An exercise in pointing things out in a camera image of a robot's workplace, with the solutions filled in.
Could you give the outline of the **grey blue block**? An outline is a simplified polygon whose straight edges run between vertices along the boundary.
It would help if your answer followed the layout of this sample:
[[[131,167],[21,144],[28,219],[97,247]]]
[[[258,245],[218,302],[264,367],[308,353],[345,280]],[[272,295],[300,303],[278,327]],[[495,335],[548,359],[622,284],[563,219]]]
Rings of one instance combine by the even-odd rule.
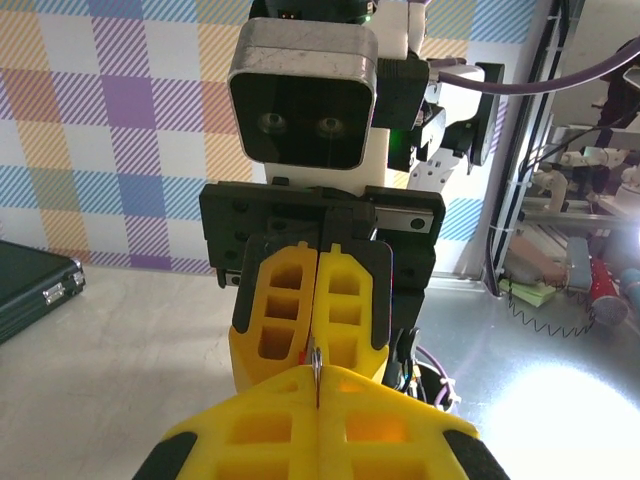
[[[566,287],[568,290],[589,293],[592,286],[591,257],[585,238],[569,237],[566,246]]]

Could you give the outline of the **green sticky note pad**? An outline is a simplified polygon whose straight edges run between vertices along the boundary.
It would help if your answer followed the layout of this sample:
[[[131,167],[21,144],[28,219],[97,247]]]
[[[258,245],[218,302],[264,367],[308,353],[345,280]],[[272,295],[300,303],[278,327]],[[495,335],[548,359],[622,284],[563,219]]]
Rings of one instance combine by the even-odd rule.
[[[505,293],[515,296],[534,307],[540,307],[547,303],[557,293],[554,287],[544,283],[528,285],[517,283],[507,278],[499,282],[499,287]]]

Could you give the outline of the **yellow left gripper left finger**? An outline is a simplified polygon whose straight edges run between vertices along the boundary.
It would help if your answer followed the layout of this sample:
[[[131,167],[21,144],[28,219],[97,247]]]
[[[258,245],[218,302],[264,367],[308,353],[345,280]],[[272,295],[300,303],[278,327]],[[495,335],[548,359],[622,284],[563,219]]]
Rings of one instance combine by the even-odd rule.
[[[171,427],[132,480],[317,480],[316,413],[297,366]]]

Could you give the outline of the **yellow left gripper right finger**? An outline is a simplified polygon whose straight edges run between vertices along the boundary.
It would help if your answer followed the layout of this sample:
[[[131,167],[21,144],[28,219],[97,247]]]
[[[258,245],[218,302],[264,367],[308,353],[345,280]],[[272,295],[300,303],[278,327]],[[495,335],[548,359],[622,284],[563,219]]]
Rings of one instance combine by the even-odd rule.
[[[510,480],[471,423],[334,366],[321,369],[318,480]]]

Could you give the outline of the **red dotted tube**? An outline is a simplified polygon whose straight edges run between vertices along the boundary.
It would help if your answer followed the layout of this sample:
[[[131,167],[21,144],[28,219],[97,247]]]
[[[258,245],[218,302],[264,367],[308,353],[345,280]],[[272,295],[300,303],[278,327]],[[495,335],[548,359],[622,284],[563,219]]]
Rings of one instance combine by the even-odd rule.
[[[599,258],[592,257],[590,295],[593,301],[603,298],[619,298],[619,291],[614,283],[606,263]]]

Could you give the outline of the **black hard case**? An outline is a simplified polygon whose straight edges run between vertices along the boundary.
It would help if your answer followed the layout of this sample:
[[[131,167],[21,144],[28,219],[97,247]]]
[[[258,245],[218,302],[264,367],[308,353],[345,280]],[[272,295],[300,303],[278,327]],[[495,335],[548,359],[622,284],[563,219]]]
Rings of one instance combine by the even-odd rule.
[[[84,291],[80,260],[0,240],[0,345]]]

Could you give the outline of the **aluminium frame post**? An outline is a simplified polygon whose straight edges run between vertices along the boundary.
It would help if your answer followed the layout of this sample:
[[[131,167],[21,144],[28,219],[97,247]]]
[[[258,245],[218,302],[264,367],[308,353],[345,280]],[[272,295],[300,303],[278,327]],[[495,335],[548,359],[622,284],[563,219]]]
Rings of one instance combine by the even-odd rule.
[[[565,0],[544,0],[543,5],[546,9],[536,16],[543,27],[536,49],[523,56],[529,62],[527,81],[530,83],[551,80],[556,76],[558,66],[552,49],[566,39],[568,31]],[[503,143],[496,161],[500,178],[485,246],[487,288],[496,298],[501,296],[498,276],[515,225],[516,209],[523,198],[526,162],[533,151],[542,121],[548,116],[548,102],[547,94],[509,98],[507,123],[501,136]]]

